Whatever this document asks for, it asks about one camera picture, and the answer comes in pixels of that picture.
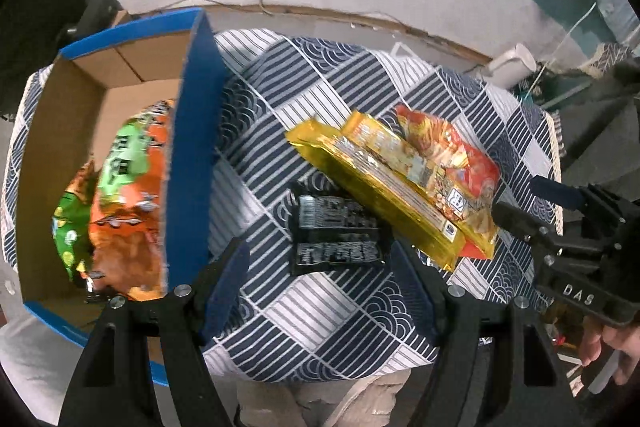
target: black snack package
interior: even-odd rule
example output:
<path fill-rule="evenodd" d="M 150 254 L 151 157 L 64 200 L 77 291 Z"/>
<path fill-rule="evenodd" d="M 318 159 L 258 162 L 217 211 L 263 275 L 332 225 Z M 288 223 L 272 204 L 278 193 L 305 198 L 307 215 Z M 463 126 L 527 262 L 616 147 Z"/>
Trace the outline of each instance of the black snack package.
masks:
<path fill-rule="evenodd" d="M 391 227 L 340 189 L 291 188 L 294 276 L 344 268 L 384 266 Z"/>

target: blue box side panel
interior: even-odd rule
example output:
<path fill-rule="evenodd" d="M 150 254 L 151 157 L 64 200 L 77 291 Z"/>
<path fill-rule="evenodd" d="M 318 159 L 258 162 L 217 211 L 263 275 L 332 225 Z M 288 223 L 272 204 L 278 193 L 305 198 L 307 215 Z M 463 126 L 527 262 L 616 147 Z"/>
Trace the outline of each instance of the blue box side panel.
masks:
<path fill-rule="evenodd" d="M 196 22 L 174 114 L 164 246 L 168 289 L 209 262 L 209 205 L 222 88 L 228 71 L 204 13 Z"/>
<path fill-rule="evenodd" d="M 45 323 L 49 328 L 55 331 L 57 334 L 65 337 L 68 341 L 76 344 L 76 346 L 84 347 L 89 338 L 89 335 L 80 331 L 78 328 L 73 327 L 66 320 L 61 319 L 55 313 L 47 310 L 42 304 L 37 301 L 27 301 L 24 303 L 24 307 Z M 168 386 L 166 379 L 166 371 L 164 365 L 158 362 L 151 362 L 151 378 L 159 385 Z"/>
<path fill-rule="evenodd" d="M 124 44 L 125 42 L 167 33 L 188 31 L 191 30 L 201 13 L 204 13 L 202 8 L 187 8 L 154 15 L 153 17 L 145 17 L 90 35 L 81 41 L 73 42 L 62 48 L 60 53 L 68 60 L 73 60 L 74 58 Z"/>

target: cardboard box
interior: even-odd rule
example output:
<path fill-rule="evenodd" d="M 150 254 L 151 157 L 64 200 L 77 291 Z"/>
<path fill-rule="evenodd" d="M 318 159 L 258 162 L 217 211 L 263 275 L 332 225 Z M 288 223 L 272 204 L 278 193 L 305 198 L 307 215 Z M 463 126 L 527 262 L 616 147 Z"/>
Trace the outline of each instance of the cardboard box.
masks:
<path fill-rule="evenodd" d="M 115 26 L 62 49 L 38 102 L 18 186 L 18 276 L 25 306 L 84 346 L 102 307 L 83 302 L 51 238 L 51 217 L 91 153 L 97 168 L 124 121 L 176 98 L 164 184 L 167 288 L 209 260 L 209 202 L 221 93 L 227 76 L 206 14 L 187 9 Z M 155 358 L 159 349 L 152 348 Z M 154 380 L 166 383 L 152 363 Z"/>

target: blue and white tablecloth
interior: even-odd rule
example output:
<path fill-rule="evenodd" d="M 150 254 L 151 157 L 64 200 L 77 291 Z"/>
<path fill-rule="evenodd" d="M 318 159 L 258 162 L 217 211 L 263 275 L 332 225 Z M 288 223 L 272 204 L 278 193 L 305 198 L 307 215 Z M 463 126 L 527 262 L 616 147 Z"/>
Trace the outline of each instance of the blue and white tablecloth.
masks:
<path fill-rule="evenodd" d="M 538 107 L 415 57 L 270 30 L 230 30 L 216 39 L 230 77 L 215 151 L 209 246 L 215 258 L 241 236 L 251 264 L 238 309 L 204 353 L 212 374 L 258 381 L 353 379 L 436 357 L 415 332 L 390 273 L 289 275 L 289 185 L 301 179 L 316 187 L 328 183 L 285 140 L 285 131 L 306 118 L 340 127 L 355 108 L 399 132 L 398 103 L 446 118 L 500 167 L 497 200 L 561 227 L 558 209 L 528 188 L 536 174 L 560 176 L 553 124 Z M 14 267 L 20 162 L 47 75 L 41 70 L 28 82 L 5 172 L 2 245 Z M 524 295 L 537 309 L 546 306 L 531 285 L 529 247 L 506 232 L 500 232 L 494 260 L 463 259 L 455 272 L 442 275 L 478 298 L 507 302 Z"/>

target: green snack bag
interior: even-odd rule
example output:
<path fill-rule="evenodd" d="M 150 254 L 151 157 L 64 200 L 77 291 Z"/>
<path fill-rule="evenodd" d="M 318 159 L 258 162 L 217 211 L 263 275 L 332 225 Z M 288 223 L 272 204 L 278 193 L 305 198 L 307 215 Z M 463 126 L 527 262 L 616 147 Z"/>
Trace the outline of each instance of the green snack bag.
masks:
<path fill-rule="evenodd" d="M 78 270 L 87 272 L 90 269 L 94 249 L 88 228 L 97 179 L 91 158 L 69 183 L 52 219 L 52 234 L 58 255 L 65 265 L 69 280 L 75 280 L 81 286 L 84 283 Z"/>

